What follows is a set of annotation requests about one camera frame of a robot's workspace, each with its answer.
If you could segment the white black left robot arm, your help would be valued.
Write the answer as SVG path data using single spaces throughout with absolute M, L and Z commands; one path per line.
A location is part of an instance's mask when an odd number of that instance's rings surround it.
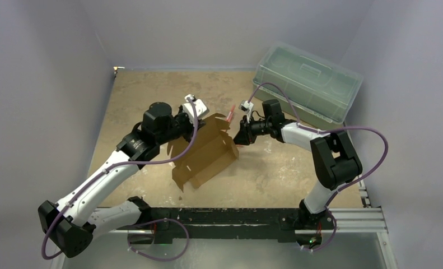
M 150 207 L 141 198 L 98 210 L 119 185 L 147 165 L 173 163 L 194 145 L 209 109 L 193 95 L 185 97 L 176 115 L 164 102 L 151 104 L 143 119 L 117 144 L 108 159 L 90 177 L 57 202 L 44 201 L 38 215 L 44 232 L 41 256 L 51 260 L 82 253 L 94 238 L 133 225 L 144 229 L 151 221 Z

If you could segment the brown cardboard box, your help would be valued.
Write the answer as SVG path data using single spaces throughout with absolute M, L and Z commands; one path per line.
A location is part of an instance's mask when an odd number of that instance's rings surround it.
M 204 119 L 189 151 L 174 161 L 172 179 L 183 191 L 185 183 L 197 189 L 239 158 L 239 150 L 227 133 L 226 116 L 215 113 Z

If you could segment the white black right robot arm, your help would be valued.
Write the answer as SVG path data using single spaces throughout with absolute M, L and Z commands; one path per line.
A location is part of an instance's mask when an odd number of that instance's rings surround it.
M 302 129 L 295 120 L 285 117 L 276 99 L 262 103 L 264 115 L 258 120 L 252 116 L 253 107 L 251 102 L 241 102 L 240 109 L 245 115 L 240 121 L 234 143 L 249 146 L 258 136 L 270 135 L 281 143 L 311 152 L 318 181 L 307 197 L 301 200 L 293 225 L 312 228 L 326 214 L 328 202 L 335 191 L 363 172 L 356 150 L 345 131 L 321 134 Z

